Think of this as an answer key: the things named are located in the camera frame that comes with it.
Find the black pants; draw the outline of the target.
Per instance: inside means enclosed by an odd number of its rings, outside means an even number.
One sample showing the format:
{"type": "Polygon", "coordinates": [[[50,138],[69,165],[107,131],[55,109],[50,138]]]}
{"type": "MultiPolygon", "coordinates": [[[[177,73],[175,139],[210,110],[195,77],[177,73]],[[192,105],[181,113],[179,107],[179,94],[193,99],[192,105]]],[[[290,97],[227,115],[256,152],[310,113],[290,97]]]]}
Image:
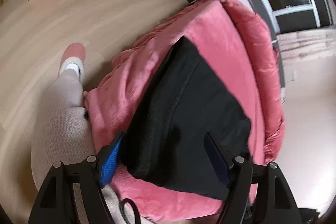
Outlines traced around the black pants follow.
{"type": "Polygon", "coordinates": [[[180,38],[152,78],[120,144],[135,178],[224,201],[228,187],[203,145],[207,132],[236,156],[249,156],[251,122],[196,46],[180,38]]]}

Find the person's leg beige trousers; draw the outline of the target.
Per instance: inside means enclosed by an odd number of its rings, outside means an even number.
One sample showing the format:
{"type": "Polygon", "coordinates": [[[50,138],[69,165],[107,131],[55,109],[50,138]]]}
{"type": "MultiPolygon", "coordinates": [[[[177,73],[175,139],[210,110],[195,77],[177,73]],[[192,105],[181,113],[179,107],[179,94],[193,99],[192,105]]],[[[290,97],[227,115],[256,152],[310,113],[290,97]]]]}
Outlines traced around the person's leg beige trousers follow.
{"type": "Polygon", "coordinates": [[[146,223],[133,201],[99,185],[86,113],[82,83],[67,69],[47,89],[38,110],[31,169],[39,192],[29,223],[146,223]]]}

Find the pink folded duvet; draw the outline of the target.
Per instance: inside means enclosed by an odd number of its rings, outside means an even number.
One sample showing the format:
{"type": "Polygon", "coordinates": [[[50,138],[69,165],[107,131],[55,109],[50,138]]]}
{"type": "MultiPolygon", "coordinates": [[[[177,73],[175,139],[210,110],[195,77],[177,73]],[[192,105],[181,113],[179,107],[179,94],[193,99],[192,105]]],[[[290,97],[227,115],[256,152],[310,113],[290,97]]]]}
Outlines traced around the pink folded duvet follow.
{"type": "Polygon", "coordinates": [[[238,0],[218,0],[230,16],[247,50],[260,93],[265,125],[264,162],[276,160],[285,134],[278,62],[264,19],[238,0]]]}

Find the pink bed sheet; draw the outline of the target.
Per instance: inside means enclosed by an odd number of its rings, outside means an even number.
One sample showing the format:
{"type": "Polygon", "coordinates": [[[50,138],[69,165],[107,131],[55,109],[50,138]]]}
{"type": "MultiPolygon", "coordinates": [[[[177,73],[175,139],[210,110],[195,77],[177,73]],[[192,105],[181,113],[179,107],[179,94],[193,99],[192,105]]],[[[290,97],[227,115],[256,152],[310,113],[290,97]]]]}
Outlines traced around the pink bed sheet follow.
{"type": "Polygon", "coordinates": [[[96,149],[120,132],[110,187],[156,222],[215,214],[227,196],[203,147],[212,131],[236,154],[264,162],[257,42],[262,18],[236,0],[179,12],[113,61],[85,97],[96,149]]]}

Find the pink slipper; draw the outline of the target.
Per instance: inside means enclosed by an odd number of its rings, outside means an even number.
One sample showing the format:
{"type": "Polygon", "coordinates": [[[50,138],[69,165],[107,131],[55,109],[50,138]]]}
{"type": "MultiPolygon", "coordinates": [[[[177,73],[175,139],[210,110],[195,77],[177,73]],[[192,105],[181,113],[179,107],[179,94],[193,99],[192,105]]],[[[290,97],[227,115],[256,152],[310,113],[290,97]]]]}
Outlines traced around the pink slipper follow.
{"type": "Polygon", "coordinates": [[[59,68],[59,75],[65,70],[72,69],[76,72],[79,81],[84,80],[85,47],[81,43],[72,43],[64,51],[59,68]]]}

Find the window with white frame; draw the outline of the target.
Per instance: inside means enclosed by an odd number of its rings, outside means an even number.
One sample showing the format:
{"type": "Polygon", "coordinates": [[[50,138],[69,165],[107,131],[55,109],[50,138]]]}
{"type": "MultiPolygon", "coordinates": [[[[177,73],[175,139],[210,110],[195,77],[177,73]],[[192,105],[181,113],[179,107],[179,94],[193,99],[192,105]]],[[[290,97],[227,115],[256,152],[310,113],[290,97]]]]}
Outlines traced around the window with white frame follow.
{"type": "Polygon", "coordinates": [[[333,0],[261,0],[275,34],[325,28],[335,24],[333,0]]]}

